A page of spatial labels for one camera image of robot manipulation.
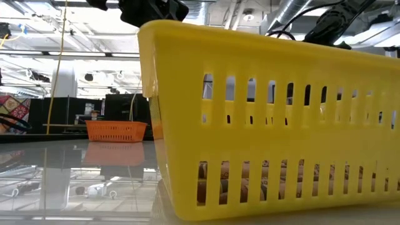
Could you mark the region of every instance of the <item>glossy table surface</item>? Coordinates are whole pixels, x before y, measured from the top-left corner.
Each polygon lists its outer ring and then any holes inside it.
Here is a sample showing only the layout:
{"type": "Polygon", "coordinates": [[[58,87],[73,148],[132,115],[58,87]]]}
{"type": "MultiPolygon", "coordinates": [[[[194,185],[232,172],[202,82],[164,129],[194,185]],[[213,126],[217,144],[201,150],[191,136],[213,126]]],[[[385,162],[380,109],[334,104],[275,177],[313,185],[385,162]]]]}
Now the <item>glossy table surface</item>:
{"type": "Polygon", "coordinates": [[[2,225],[400,224],[399,202],[204,222],[170,205],[151,141],[0,144],[2,225]]]}

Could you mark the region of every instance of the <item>pipe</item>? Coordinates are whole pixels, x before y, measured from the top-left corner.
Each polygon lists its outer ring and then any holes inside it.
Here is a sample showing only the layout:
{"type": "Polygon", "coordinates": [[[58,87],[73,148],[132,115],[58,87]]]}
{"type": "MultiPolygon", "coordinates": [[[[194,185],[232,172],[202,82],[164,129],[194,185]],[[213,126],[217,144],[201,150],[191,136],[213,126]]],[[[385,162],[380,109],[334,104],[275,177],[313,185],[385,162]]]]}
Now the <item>pipe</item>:
{"type": "Polygon", "coordinates": [[[242,0],[242,1],[240,2],[239,11],[238,11],[237,14],[236,14],[235,23],[233,24],[233,27],[232,27],[232,30],[233,30],[233,31],[235,31],[235,30],[238,28],[239,21],[240,21],[240,19],[242,18],[243,11],[244,11],[244,6],[245,6],[245,5],[246,5],[246,4],[245,4],[244,1],[242,0]]]}
{"type": "Polygon", "coordinates": [[[311,0],[282,0],[268,31],[286,25],[295,15],[303,11],[310,2],[311,0]]]}
{"type": "Polygon", "coordinates": [[[228,15],[227,21],[225,23],[225,29],[229,29],[229,27],[231,26],[235,6],[236,6],[236,2],[232,2],[231,5],[229,6],[229,15],[228,15]]]}

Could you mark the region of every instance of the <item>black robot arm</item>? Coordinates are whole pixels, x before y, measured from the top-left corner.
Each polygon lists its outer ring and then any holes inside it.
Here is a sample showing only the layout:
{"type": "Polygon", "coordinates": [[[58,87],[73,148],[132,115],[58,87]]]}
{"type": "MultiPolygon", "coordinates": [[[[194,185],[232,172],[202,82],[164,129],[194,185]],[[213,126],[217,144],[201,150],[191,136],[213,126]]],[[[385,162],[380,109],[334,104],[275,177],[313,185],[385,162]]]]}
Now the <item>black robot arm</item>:
{"type": "MultiPolygon", "coordinates": [[[[107,0],[86,0],[89,5],[107,10],[107,0]]],[[[157,19],[183,21],[189,8],[179,0],[119,0],[121,20],[136,27],[157,19]]]]}
{"type": "Polygon", "coordinates": [[[317,20],[304,42],[333,46],[355,18],[373,2],[375,0],[347,0],[333,6],[317,20]]]}

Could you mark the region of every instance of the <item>colorful patterned fabric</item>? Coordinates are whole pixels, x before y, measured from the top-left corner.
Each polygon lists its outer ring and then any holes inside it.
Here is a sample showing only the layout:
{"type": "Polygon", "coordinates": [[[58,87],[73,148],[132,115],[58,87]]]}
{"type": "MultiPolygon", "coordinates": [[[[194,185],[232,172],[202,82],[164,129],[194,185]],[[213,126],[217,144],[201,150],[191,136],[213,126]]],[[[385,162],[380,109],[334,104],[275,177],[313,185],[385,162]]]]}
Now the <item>colorful patterned fabric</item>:
{"type": "MultiPolygon", "coordinates": [[[[0,96],[0,113],[12,115],[24,121],[28,121],[30,106],[31,106],[30,99],[19,99],[11,96],[0,96]]],[[[7,119],[7,120],[14,123],[18,123],[13,119],[7,119]]],[[[0,134],[4,133],[24,134],[25,132],[18,131],[4,124],[0,124],[0,134]]]]}

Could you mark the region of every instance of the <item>ceiling duct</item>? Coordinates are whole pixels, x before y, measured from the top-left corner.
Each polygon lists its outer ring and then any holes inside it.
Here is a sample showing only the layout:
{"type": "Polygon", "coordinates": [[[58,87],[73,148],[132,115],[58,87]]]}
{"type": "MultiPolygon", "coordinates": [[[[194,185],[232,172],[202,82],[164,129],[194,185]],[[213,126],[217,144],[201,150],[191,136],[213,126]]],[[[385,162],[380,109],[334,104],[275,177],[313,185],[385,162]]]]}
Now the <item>ceiling duct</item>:
{"type": "Polygon", "coordinates": [[[205,25],[207,23],[208,6],[210,2],[182,1],[189,8],[185,21],[205,25]]]}
{"type": "Polygon", "coordinates": [[[287,24],[295,15],[304,10],[311,0],[282,0],[268,31],[287,24]]]}

